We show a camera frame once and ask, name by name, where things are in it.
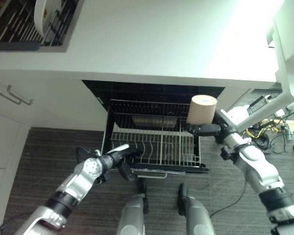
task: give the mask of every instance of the metal handle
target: metal handle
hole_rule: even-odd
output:
[[[0,92],[0,95],[8,100],[10,100],[11,102],[20,105],[22,102],[19,100],[19,102],[16,102],[15,100],[11,99],[10,97],[7,97],[5,94]]]
[[[146,179],[160,179],[164,180],[167,178],[168,173],[167,172],[157,172],[156,174],[164,174],[163,176],[154,176],[154,175],[139,175],[137,174],[138,178],[146,178]]]
[[[0,95],[1,95],[2,97],[4,97],[4,98],[10,100],[11,102],[17,104],[17,105],[20,105],[20,104],[22,104],[22,103],[27,104],[27,105],[31,105],[31,104],[33,103],[33,100],[32,100],[32,99],[31,99],[29,102],[27,102],[27,101],[25,101],[25,100],[19,98],[19,97],[16,96],[15,94],[13,94],[13,93],[11,92],[11,86],[10,86],[10,85],[7,87],[6,91],[7,91],[12,97],[16,98],[18,101],[15,101],[15,100],[11,99],[10,97],[6,96],[5,94],[3,94],[3,93],[1,93],[1,92],[0,92]]]
[[[11,96],[13,96],[14,98],[18,99],[20,102],[22,102],[22,103],[24,103],[24,104],[31,105],[31,104],[33,103],[33,100],[32,100],[32,99],[31,99],[29,102],[27,102],[27,101],[23,100],[22,98],[19,98],[19,97],[16,96],[15,94],[13,94],[13,93],[11,92],[11,85],[9,85],[8,88],[7,88],[6,90],[7,90],[7,92],[8,92]]]

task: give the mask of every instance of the dishwasher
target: dishwasher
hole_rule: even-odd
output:
[[[200,137],[184,127],[192,96],[217,98],[223,87],[83,82],[108,112],[101,152],[126,143],[140,149],[141,157],[128,164],[144,177],[209,173]]]

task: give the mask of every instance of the dish drying rack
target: dish drying rack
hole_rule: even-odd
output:
[[[202,163],[200,137],[184,131],[189,104],[111,99],[102,152],[122,144],[140,149],[130,160],[138,172],[208,173]]]
[[[0,10],[0,50],[39,50],[63,44],[76,9],[74,0],[63,0],[47,33],[41,37],[34,25],[35,0],[6,0]],[[54,34],[47,42],[49,34]]]

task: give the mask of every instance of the cabinet handle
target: cabinet handle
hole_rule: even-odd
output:
[[[31,99],[29,102],[27,102],[27,101],[23,100],[22,98],[19,98],[19,97],[16,96],[15,94],[13,94],[13,93],[11,92],[11,85],[9,85],[8,88],[7,88],[6,90],[7,90],[7,92],[8,92],[11,96],[13,96],[14,98],[18,99],[20,102],[22,102],[22,103],[24,103],[24,104],[31,105],[31,104],[33,103],[33,100],[32,100],[32,99]]]
[[[33,100],[32,100],[32,99],[31,99],[29,102],[27,102],[27,101],[23,100],[22,98],[19,98],[19,97],[16,96],[15,94],[13,94],[13,93],[11,92],[11,86],[10,86],[10,85],[7,87],[6,91],[7,91],[12,97],[16,98],[18,101],[15,101],[15,100],[11,99],[10,97],[6,96],[5,94],[3,94],[3,93],[1,93],[1,92],[0,92],[0,95],[1,95],[2,97],[4,97],[4,98],[10,100],[11,102],[17,104],[17,105],[20,105],[20,104],[22,104],[22,103],[27,104],[27,105],[31,105],[31,104],[33,103]]]
[[[20,104],[22,103],[20,100],[19,100],[18,102],[15,101],[15,100],[12,100],[10,97],[7,97],[5,94],[3,94],[3,93],[1,93],[1,92],[0,92],[0,95],[1,95],[2,97],[4,97],[4,98],[10,100],[11,102],[13,102],[13,103],[15,103],[15,104],[20,105]]]

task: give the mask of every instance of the wire rack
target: wire rack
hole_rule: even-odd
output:
[[[157,116],[149,116],[148,118],[145,116],[135,117],[151,122],[154,120],[155,123],[160,120]],[[133,121],[133,116],[131,115],[117,116],[117,118],[122,119],[124,128],[120,128],[115,124],[111,138],[112,148],[127,143],[142,150],[141,157],[133,159],[133,162],[154,165],[201,165],[200,138],[198,138],[198,144],[196,145],[194,137],[184,132],[184,119],[175,120],[177,127],[168,127],[168,120],[171,122],[172,118],[162,117],[162,130],[150,130],[147,126],[130,127]],[[198,148],[198,156],[194,154],[195,147]]]
[[[110,147],[127,143],[140,149],[143,153],[132,160],[134,165],[203,166],[200,137],[184,131],[188,104],[111,100],[110,107]]]
[[[47,33],[42,37],[34,25],[34,6],[32,0],[7,0],[4,12],[0,14],[0,43],[39,42],[41,46],[61,46],[70,25],[75,4],[72,0],[62,1],[62,8],[56,11]]]

